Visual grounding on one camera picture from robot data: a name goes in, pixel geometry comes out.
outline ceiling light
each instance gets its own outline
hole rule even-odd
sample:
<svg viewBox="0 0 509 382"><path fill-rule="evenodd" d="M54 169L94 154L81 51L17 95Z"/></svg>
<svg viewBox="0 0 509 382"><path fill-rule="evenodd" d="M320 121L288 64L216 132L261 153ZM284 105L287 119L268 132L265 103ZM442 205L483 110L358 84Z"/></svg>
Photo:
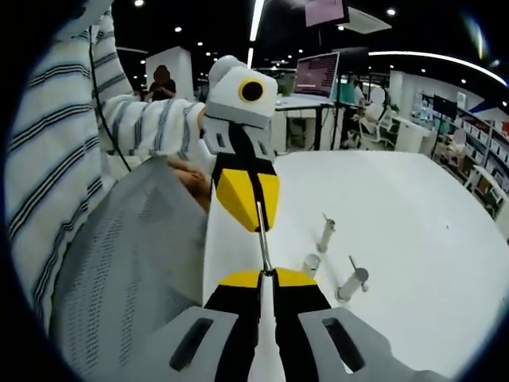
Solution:
<svg viewBox="0 0 509 382"><path fill-rule="evenodd" d="M258 28L260 26L260 20L262 19L262 10L265 0L256 0L253 9L253 18L251 20L251 34L249 36L250 41L256 41L258 35Z"/></svg>
<svg viewBox="0 0 509 382"><path fill-rule="evenodd" d="M370 56L417 56L417 57L428 57L428 58L437 58L438 60L445 60L449 62L454 62L455 64L460 64L463 66L468 66L469 68L475 69L478 72L485 74L486 76L490 76L493 80L499 81L503 86L507 87L506 81L503 80L502 77L497 76L494 72L490 72L485 68L481 68L478 65L475 65L471 62L460 60L459 58L443 56L441 54L435 53L424 53L424 52L407 52L400 50L390 50L386 52L369 52Z"/></svg>
<svg viewBox="0 0 509 382"><path fill-rule="evenodd" d="M251 65L253 64L253 55L255 54L255 50L253 48L249 48L247 50L247 67L251 69Z"/></svg>

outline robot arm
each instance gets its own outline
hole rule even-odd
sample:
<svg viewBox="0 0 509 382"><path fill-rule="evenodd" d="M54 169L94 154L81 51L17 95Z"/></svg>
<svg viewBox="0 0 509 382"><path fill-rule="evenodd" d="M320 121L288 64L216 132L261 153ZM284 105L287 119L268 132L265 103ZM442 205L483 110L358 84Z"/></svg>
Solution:
<svg viewBox="0 0 509 382"><path fill-rule="evenodd" d="M260 232L260 204L268 230L274 225L279 194L269 131L278 85L231 56L218 60L209 78L201 148L217 198L249 232Z"/></svg>

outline small white cup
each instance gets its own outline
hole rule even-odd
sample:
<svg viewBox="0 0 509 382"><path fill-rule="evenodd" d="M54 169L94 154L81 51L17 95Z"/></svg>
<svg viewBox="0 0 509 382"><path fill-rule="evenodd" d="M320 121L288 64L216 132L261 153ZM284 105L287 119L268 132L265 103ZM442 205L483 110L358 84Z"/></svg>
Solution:
<svg viewBox="0 0 509 382"><path fill-rule="evenodd" d="M318 255L313 253L309 254L304 259L304 263L302 264L302 271L306 273L311 279L314 279L320 264L321 259Z"/></svg>

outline gray mesh fabric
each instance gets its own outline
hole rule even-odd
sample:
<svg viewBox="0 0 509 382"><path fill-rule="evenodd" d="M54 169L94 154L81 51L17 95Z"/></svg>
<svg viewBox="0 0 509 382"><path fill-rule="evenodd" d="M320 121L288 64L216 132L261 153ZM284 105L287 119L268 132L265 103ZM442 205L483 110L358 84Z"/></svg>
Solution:
<svg viewBox="0 0 509 382"><path fill-rule="evenodd" d="M50 332L89 380L127 366L155 330L201 305L207 216L162 159L123 178L69 246Z"/></svg>

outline office chair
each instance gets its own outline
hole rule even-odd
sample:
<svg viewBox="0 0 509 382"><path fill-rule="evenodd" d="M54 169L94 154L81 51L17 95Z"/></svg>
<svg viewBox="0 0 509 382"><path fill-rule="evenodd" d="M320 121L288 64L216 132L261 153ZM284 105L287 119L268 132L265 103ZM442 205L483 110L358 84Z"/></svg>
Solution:
<svg viewBox="0 0 509 382"><path fill-rule="evenodd" d="M390 145L395 147L390 135L397 136L397 131L392 131L394 123L390 116L389 109L385 110L378 122L369 122L366 118L359 119L359 130L362 138L366 138L373 143L383 143L384 146Z"/></svg>

